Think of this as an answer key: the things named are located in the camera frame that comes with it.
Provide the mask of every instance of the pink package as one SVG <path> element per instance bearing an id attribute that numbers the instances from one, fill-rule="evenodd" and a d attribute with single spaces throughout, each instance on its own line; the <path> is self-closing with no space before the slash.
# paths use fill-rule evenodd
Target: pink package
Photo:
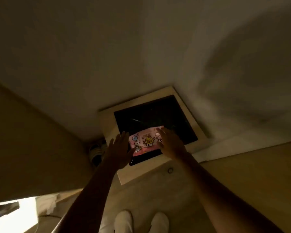
<path id="1" fill-rule="evenodd" d="M 159 149 L 158 142 L 162 142 L 162 138 L 156 128 L 151 127 L 143 131 L 137 132 L 129 137 L 129 144 L 131 148 L 136 148 L 133 156 L 138 156 L 152 150 Z"/>

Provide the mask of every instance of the white shoe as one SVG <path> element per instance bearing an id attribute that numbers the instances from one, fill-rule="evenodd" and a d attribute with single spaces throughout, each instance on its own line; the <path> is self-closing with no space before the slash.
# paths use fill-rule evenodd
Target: white shoe
<path id="1" fill-rule="evenodd" d="M 114 220 L 114 233 L 133 233 L 132 214 L 127 211 L 121 211 Z"/>
<path id="2" fill-rule="evenodd" d="M 162 212 L 156 213 L 151 222 L 151 228 L 149 230 L 149 233 L 168 233 L 168 230 L 168 217 Z"/>

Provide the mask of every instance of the black cord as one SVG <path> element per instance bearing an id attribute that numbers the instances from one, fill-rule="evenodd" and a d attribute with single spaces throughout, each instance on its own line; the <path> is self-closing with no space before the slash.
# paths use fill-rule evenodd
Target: black cord
<path id="1" fill-rule="evenodd" d="M 54 218 L 58 218 L 58 219 L 62 219 L 62 217 L 60 217 L 60 216 L 55 216 L 55 215 L 40 215 L 40 216 L 38 216 L 38 218 L 39 218 L 39 217 L 46 217 L 46 216 L 50 216 L 50 217 L 54 217 Z M 39 222 L 38 222 L 38 224 L 37 224 L 37 228 L 36 228 L 36 231 L 35 231 L 34 233 L 37 233 L 38 229 L 39 229 Z"/>

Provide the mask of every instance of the black glass surface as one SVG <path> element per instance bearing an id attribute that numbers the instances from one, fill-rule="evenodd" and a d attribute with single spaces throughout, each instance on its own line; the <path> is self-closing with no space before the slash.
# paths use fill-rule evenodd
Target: black glass surface
<path id="1" fill-rule="evenodd" d="M 150 127 L 163 125 L 175 131 L 184 144 L 198 140 L 174 95 L 116 111 L 114 116 L 120 133 L 126 131 L 132 135 Z M 135 156 L 130 165 L 160 154 L 162 152 L 158 149 Z"/>

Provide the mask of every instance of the forearm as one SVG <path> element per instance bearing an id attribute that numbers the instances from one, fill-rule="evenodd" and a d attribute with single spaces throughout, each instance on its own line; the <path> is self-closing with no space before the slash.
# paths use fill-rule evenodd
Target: forearm
<path id="1" fill-rule="evenodd" d="M 99 232 L 105 202 L 116 170 L 112 162 L 104 160 L 99 165 L 55 232 Z"/>
<path id="2" fill-rule="evenodd" d="M 218 233 L 282 232 L 207 172 L 190 154 L 180 160 L 194 180 L 198 197 Z"/>

